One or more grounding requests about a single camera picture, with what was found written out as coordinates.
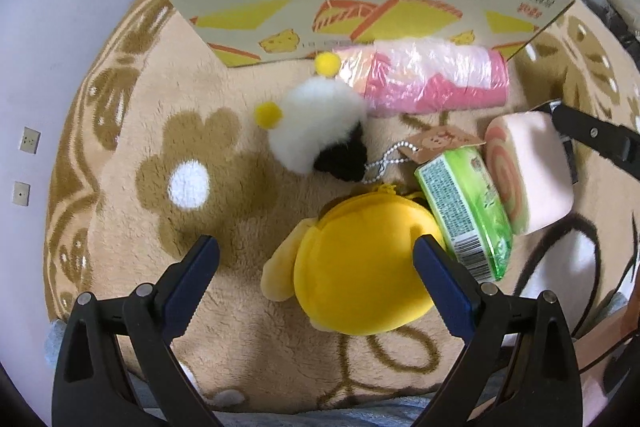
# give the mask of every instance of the wall outlet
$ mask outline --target wall outlet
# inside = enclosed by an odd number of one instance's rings
[[[20,206],[29,206],[29,192],[31,185],[26,183],[14,182],[14,204]]]
[[[25,127],[24,131],[22,131],[22,140],[20,140],[20,150],[28,152],[29,154],[35,154],[39,141],[40,133]]]

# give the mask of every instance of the cake illustration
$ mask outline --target cake illustration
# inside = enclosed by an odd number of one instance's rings
[[[539,29],[538,26],[529,21],[498,12],[486,11],[484,16],[493,33],[535,32]]]
[[[311,29],[315,33],[349,35],[376,6],[357,0],[326,0],[316,13]]]
[[[353,42],[426,37],[459,21],[462,12],[437,0],[387,0],[373,10],[350,37]]]
[[[528,41],[520,41],[520,42],[507,42],[506,44],[500,44],[498,46],[494,46],[491,48],[492,50],[497,51],[504,60],[509,60],[509,58],[513,57],[523,46],[527,44]]]
[[[300,37],[293,29],[289,28],[262,39],[258,44],[267,53],[291,53],[298,48]]]
[[[257,64],[262,60],[260,55],[255,55],[243,50],[237,50],[235,48],[229,48],[228,46],[211,44],[210,42],[207,42],[207,46],[211,48],[216,57],[229,68],[251,66],[252,64]]]
[[[453,35],[453,37],[449,38],[450,42],[462,46],[464,44],[473,44],[476,40],[476,34],[473,30],[469,30],[468,32],[462,32],[458,35]]]
[[[273,17],[291,0],[262,0],[239,4],[190,19],[197,28],[217,28],[220,30],[255,30],[267,19]]]

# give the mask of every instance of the green package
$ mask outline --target green package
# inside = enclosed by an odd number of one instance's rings
[[[475,147],[445,151],[415,171],[449,251],[478,282],[504,277],[513,233]]]

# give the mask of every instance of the pink package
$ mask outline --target pink package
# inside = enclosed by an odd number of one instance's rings
[[[498,52],[433,38],[379,41],[336,50],[336,78],[356,89],[377,116],[498,107],[509,73]]]

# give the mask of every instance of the beige rug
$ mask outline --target beige rug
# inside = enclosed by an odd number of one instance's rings
[[[137,0],[66,120],[44,248],[50,317],[68,316],[81,291],[110,298],[155,281],[209,233],[220,242],[222,265],[187,333],[174,342],[205,395],[237,389],[245,400],[235,410],[294,412],[420,393],[442,382],[462,344],[435,309],[390,333],[347,337],[313,329],[295,299],[271,303],[260,293],[262,265],[295,224],[353,188],[324,174],[284,171],[252,121],[257,103],[311,71],[310,61],[227,70],[166,0]],[[370,158],[428,124],[483,133],[494,116],[556,96],[599,118],[640,126],[640,75],[580,2],[520,52],[510,71],[506,108],[371,120]],[[632,220],[640,210],[633,179],[585,148],[578,159],[574,213],[517,238],[500,284],[526,293],[538,268],[562,273],[565,291],[587,281],[574,300],[566,298],[573,330],[618,283],[634,254]],[[186,164],[209,179],[208,194],[191,208],[170,188]],[[386,180],[414,183],[410,171],[390,171]],[[578,258],[587,264],[566,262]],[[122,348],[135,370],[130,345]]]

